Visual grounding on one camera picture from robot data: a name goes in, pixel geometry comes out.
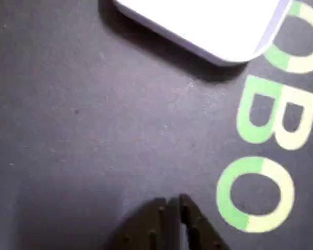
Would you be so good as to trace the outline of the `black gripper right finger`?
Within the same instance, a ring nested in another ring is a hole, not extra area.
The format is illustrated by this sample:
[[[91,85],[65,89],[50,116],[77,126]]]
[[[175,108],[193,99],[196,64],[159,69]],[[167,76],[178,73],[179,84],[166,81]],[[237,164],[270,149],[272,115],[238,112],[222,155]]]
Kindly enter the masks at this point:
[[[189,249],[230,249],[189,195],[179,196],[179,212],[181,223],[186,227]]]

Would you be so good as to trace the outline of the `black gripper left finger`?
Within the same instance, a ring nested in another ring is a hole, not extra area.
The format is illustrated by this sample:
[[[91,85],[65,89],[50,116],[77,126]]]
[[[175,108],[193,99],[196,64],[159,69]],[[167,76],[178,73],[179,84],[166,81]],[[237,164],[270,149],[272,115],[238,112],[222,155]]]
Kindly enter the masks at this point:
[[[177,198],[154,198],[130,212],[111,235],[111,249],[181,249]]]

